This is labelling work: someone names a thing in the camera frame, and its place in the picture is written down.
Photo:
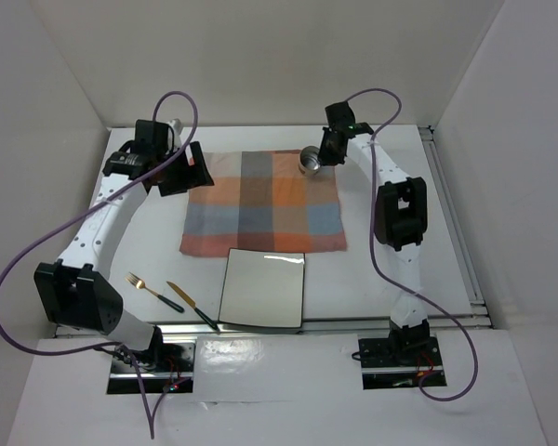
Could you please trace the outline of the metal cup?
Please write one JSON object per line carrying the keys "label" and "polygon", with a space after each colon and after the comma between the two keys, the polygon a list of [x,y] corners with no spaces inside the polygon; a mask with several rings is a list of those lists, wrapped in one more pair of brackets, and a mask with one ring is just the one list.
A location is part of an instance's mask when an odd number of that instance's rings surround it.
{"label": "metal cup", "polygon": [[299,171],[305,177],[316,176],[322,165],[319,161],[320,149],[315,146],[307,146],[299,153]]}

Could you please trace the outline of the checkered orange blue cloth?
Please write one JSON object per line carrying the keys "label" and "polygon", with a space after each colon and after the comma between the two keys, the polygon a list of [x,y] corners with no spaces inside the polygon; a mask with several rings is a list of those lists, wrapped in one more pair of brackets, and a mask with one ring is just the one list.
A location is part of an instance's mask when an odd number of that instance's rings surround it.
{"label": "checkered orange blue cloth", "polygon": [[298,151],[208,152],[205,161],[214,183],[189,193],[182,254],[346,250],[334,168],[306,177]]}

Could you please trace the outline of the square white plate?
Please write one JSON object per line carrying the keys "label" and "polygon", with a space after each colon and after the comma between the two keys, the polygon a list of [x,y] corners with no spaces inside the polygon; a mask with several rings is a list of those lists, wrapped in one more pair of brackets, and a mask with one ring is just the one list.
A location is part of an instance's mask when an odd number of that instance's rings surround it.
{"label": "square white plate", "polygon": [[257,329],[302,325],[305,255],[231,249],[219,303],[220,322]]}

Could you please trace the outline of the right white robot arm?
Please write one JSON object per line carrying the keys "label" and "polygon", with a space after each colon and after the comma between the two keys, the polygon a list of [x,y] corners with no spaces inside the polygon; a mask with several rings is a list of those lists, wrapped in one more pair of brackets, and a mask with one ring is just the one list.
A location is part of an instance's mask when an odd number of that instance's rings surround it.
{"label": "right white robot arm", "polygon": [[359,361],[390,361],[410,366],[420,361],[430,342],[430,326],[422,301],[419,254],[428,226],[427,186],[422,177],[411,177],[383,150],[367,123],[356,121],[346,101],[325,107],[318,155],[321,166],[354,161],[372,187],[370,245],[385,250],[389,270],[385,280],[396,289],[392,298],[389,334],[378,348],[355,356]]}

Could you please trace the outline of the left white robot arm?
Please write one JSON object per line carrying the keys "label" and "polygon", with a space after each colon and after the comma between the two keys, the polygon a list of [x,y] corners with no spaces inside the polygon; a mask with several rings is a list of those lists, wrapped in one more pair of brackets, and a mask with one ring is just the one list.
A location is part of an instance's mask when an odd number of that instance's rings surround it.
{"label": "left white robot arm", "polygon": [[178,119],[138,120],[134,137],[105,162],[96,212],[85,217],[58,259],[39,264],[33,275],[49,321],[124,345],[145,371],[164,362],[162,332],[125,309],[109,277],[126,228],[151,189],[167,196],[213,183],[199,142],[190,143],[189,152],[180,150],[181,131]]}

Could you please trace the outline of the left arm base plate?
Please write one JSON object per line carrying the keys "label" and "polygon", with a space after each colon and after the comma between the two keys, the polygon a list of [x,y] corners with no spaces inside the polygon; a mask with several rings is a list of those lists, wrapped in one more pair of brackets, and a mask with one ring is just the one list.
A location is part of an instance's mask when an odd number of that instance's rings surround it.
{"label": "left arm base plate", "polygon": [[[139,370],[147,394],[193,392],[193,370],[196,345],[182,342],[166,345],[163,358],[147,363],[138,359]],[[140,394],[136,371],[129,356],[120,349],[111,354],[112,361],[106,393],[108,395]]]}

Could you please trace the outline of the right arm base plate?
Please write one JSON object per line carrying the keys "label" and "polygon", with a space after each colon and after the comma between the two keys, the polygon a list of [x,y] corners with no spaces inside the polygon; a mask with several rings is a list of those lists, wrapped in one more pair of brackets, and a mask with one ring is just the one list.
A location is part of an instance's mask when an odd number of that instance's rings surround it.
{"label": "right arm base plate", "polygon": [[364,390],[445,387],[446,378],[440,347],[435,336],[409,350],[395,350],[388,338],[360,338],[351,355],[361,366]]}

